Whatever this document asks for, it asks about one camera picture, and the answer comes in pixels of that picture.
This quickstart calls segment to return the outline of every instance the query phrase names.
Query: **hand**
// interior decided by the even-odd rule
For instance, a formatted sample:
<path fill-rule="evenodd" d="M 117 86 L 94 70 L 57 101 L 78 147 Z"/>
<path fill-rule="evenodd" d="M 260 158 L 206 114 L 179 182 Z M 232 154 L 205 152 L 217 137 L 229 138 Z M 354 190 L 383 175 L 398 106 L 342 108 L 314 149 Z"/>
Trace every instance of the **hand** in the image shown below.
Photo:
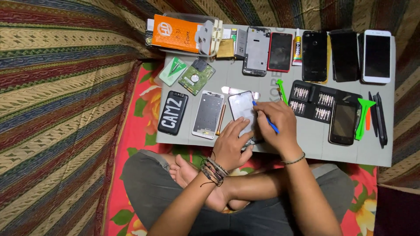
<path fill-rule="evenodd" d="M 283 101 L 257 102 L 258 125 L 265 141 L 271 144 L 285 160 L 294 160 L 302 154 L 296 140 L 296 116 Z M 267 122 L 267 116 L 277 128 L 277 134 Z"/>
<path fill-rule="evenodd" d="M 214 144 L 212 158 L 228 172 L 244 165 L 252 156 L 253 145 L 247 146 L 241 154 L 241 149 L 247 141 L 254 136 L 254 132 L 239 136 L 239 133 L 250 123 L 249 119 L 239 117 L 236 121 L 230 121 L 220 133 Z"/>

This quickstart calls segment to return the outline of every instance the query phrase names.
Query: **gray shorts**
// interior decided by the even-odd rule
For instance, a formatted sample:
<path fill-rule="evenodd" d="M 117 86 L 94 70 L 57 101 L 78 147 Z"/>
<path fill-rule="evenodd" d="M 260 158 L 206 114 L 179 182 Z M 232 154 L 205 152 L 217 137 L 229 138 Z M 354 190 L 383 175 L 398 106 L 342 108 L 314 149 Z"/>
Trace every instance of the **gray shorts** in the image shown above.
<path fill-rule="evenodd" d="M 169 164 L 159 154 L 140 150 L 124 165 L 122 179 L 131 205 L 150 229 L 165 208 L 182 192 L 168 173 Z M 339 222 L 354 195 L 353 182 L 334 164 L 312 170 Z M 287 194 L 255 201 L 231 214 L 203 207 L 189 235 L 300 235 Z"/>

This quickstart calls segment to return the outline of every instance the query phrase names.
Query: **blue stylus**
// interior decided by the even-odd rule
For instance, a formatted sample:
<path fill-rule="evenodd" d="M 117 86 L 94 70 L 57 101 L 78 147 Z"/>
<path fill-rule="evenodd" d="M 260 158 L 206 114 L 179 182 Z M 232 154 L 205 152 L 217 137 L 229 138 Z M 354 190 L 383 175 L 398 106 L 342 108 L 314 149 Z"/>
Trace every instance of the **blue stylus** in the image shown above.
<path fill-rule="evenodd" d="M 255 101 L 252 101 L 252 104 L 254 105 L 254 106 L 256 106 L 257 105 L 257 103 L 255 102 Z M 273 124 L 273 123 L 271 123 L 271 121 L 270 121 L 270 119 L 268 119 L 268 117 L 267 117 L 267 121 L 268 121 L 268 123 L 271 125 L 271 127 L 274 129 L 274 131 L 276 132 L 276 133 L 278 133 L 278 128 Z"/>

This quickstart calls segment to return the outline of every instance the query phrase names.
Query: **green pry tool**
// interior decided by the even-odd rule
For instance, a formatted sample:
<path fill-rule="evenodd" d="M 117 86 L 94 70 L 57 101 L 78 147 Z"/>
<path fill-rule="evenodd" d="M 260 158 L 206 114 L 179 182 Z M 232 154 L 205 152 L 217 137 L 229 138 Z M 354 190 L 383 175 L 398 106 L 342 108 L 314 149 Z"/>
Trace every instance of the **green pry tool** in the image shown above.
<path fill-rule="evenodd" d="M 278 79 L 276 84 L 278 84 L 278 87 L 280 88 L 280 92 L 281 92 L 281 97 L 283 98 L 283 102 L 287 104 L 287 99 L 286 99 L 286 94 L 284 93 L 284 88 L 283 88 L 283 80 Z"/>
<path fill-rule="evenodd" d="M 360 114 L 360 121 L 359 121 L 359 125 L 357 126 L 356 137 L 354 139 L 361 140 L 365 132 L 366 113 L 371 106 L 376 104 L 376 102 L 365 100 L 362 98 L 358 98 L 357 100 L 359 100 L 359 103 L 362 105 L 362 112 Z"/>

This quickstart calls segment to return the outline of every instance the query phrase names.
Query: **striped fabric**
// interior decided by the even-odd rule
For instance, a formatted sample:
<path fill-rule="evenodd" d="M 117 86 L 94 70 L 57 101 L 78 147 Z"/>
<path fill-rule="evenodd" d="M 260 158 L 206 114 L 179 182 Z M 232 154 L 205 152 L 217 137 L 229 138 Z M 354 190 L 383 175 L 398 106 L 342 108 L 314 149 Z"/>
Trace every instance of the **striped fabric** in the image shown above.
<path fill-rule="evenodd" d="M 163 56 L 144 47 L 145 20 L 164 12 L 391 31 L 394 157 L 379 182 L 420 188 L 418 0 L 0 0 L 0 235 L 99 234 L 137 60 Z"/>

